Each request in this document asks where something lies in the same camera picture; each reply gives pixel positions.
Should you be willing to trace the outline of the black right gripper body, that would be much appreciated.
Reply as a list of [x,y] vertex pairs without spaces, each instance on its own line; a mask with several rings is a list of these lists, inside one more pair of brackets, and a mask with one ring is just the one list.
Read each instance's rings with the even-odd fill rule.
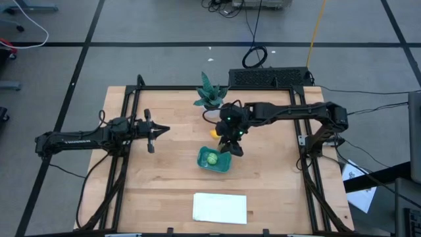
[[225,120],[217,122],[215,130],[216,134],[220,136],[220,144],[239,142],[241,141],[242,136],[247,133],[245,124]]

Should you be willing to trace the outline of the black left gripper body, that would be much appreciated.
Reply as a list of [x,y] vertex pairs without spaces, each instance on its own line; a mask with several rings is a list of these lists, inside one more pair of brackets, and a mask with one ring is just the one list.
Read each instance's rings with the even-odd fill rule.
[[153,145],[153,125],[151,120],[151,112],[149,109],[144,110],[145,120],[137,120],[135,125],[134,140],[147,139],[147,150],[149,153],[154,153],[155,148]]

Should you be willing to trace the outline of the teal plastic tupperware container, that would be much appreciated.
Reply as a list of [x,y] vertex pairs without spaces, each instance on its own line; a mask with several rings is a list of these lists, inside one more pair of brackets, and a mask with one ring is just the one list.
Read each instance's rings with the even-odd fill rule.
[[[209,153],[215,153],[218,156],[218,162],[215,165],[210,165],[207,163],[207,155]],[[232,163],[232,155],[229,152],[221,153],[218,150],[210,149],[206,146],[203,146],[199,150],[197,157],[197,165],[202,169],[207,169],[214,172],[225,173],[230,170]]]

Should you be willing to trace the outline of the snake plant in white pot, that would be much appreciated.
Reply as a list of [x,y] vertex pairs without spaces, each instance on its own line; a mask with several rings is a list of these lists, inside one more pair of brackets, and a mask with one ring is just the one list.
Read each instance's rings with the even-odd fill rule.
[[204,72],[201,73],[201,81],[202,86],[196,88],[199,99],[194,101],[193,104],[204,108],[207,119],[216,118],[220,114],[220,108],[230,87],[221,87],[219,84],[213,86]]

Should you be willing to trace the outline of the white folded cloth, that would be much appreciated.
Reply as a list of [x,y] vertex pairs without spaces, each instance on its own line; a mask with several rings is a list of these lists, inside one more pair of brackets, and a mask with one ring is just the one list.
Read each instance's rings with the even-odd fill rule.
[[194,221],[247,224],[247,196],[196,193],[192,216]]

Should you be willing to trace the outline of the grey equipment box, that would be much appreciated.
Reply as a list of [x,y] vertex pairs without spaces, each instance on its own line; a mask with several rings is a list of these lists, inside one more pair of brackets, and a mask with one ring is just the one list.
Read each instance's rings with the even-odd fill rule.
[[233,7],[282,9],[289,7],[293,0],[231,0]]

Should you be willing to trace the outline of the white paper sheet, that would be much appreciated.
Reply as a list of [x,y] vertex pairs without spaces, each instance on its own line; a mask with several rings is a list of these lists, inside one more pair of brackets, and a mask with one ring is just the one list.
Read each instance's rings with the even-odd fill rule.
[[[348,163],[344,165],[341,173],[342,180],[344,182],[346,180],[350,180],[352,178],[368,174],[367,170],[363,169],[362,167],[359,167],[356,163],[352,162],[349,159],[347,161]],[[371,206],[372,200],[374,199],[376,189],[377,187],[373,187],[365,190],[347,193],[347,200],[356,208],[360,209],[364,213],[367,213]]]

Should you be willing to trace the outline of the black beam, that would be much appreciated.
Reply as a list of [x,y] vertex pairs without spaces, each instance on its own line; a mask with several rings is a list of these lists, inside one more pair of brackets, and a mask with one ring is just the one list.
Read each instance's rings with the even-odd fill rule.
[[410,162],[348,179],[343,182],[345,191],[356,192],[393,183],[397,178],[411,179]]

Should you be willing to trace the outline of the grey chair base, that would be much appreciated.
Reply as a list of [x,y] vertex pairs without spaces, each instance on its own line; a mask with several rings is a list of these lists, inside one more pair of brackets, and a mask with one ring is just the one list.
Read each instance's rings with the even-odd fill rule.
[[14,15],[17,10],[23,11],[58,11],[59,8],[53,3],[32,4],[27,0],[12,0],[13,4],[0,3],[0,13]]

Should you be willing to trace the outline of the grey cabinet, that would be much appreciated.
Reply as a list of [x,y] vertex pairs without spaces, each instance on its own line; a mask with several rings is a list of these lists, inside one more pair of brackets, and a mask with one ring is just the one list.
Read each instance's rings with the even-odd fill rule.
[[409,140],[411,178],[421,184],[421,92],[410,92]]

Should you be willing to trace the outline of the black keyboard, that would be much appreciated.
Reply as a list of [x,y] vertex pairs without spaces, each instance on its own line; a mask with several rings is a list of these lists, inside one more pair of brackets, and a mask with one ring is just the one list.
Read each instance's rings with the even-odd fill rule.
[[421,211],[404,208],[405,237],[421,237]]

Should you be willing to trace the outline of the black metal table frame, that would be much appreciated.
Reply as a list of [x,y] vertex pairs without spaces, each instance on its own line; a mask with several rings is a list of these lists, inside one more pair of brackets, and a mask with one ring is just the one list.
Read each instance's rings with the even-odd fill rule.
[[[170,130],[147,151],[145,140],[131,147],[121,204],[111,203],[106,227],[119,232],[175,234],[309,234],[312,231],[303,175],[296,168],[298,133],[292,120],[250,129],[242,141],[244,154],[234,157],[228,172],[197,165],[204,146],[215,147],[213,125],[194,106],[192,86],[145,86],[137,113],[149,109],[152,119]],[[196,193],[237,194],[247,198],[247,223],[222,224],[193,219]]]

